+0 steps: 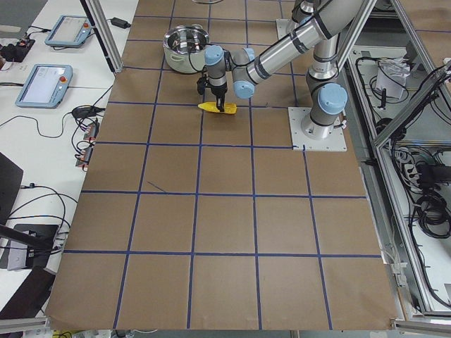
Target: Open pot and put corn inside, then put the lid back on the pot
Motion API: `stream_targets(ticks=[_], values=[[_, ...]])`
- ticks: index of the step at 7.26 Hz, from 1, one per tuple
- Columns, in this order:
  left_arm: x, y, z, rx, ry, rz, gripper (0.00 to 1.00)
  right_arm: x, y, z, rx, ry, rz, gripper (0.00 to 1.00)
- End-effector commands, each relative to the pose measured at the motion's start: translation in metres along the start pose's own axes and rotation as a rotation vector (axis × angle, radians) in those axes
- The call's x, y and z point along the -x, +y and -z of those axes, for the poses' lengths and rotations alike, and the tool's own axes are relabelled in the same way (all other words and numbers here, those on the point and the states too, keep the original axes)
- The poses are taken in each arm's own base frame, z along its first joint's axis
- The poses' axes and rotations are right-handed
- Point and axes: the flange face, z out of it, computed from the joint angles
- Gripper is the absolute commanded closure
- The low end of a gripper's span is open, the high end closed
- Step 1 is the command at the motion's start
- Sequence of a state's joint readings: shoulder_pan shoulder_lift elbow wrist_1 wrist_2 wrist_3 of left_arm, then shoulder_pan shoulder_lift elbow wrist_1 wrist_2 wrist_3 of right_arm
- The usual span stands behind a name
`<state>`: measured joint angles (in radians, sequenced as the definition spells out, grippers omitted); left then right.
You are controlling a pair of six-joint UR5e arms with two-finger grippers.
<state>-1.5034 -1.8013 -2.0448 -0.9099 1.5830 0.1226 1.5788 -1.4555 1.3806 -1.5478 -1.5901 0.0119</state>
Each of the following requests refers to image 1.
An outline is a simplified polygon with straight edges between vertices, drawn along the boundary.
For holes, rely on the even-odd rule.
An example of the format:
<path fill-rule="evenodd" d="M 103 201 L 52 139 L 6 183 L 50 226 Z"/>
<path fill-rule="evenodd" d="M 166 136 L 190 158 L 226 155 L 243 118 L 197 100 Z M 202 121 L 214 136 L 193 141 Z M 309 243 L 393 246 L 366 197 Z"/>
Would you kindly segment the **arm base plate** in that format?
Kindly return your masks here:
<path fill-rule="evenodd" d="M 292 138 L 292 149 L 295 151 L 334 151 L 347 150 L 345 136 L 339 117 L 330 126 L 316 125 L 310 116 L 308 107 L 289 107 L 289 123 Z"/>
<path fill-rule="evenodd" d="M 295 49 L 301 54 L 321 41 L 321 33 L 314 18 L 305 18 L 299 23 L 278 19 L 276 28 L 278 41 L 273 45 L 278 49 Z"/>

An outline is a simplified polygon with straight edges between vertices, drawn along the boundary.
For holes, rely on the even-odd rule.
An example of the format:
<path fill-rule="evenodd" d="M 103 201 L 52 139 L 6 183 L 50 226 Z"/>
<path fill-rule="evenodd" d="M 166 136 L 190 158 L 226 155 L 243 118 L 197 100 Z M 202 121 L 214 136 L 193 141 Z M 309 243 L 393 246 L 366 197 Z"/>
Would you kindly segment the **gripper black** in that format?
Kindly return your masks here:
<path fill-rule="evenodd" d="M 216 108 L 219 112 L 225 112 L 225 95 L 227 92 L 226 75 L 221 77 L 210 77 L 206 74 L 197 80 L 197 92 L 203 95 L 206 89 L 210 89 L 212 94 L 216 96 Z"/>

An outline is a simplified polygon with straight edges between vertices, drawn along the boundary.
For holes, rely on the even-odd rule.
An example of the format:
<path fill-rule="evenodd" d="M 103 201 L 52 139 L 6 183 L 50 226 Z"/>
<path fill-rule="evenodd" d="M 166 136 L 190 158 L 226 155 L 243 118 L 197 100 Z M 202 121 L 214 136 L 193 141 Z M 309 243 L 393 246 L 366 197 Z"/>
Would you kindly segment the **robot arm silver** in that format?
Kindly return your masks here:
<path fill-rule="evenodd" d="M 249 99 L 258 84 L 310 51 L 306 81 L 313 106 L 301 128 L 310 139 L 326 139 L 347 104 L 347 92 L 337 77 L 374 5 L 374 1 L 361 0 L 296 1 L 285 34 L 259 55 L 251 48 L 229 51 L 208 46 L 197 91 L 203 94 L 210 89 L 216 98 L 215 109 L 223 113 L 227 73 L 232 74 L 235 96 Z"/>

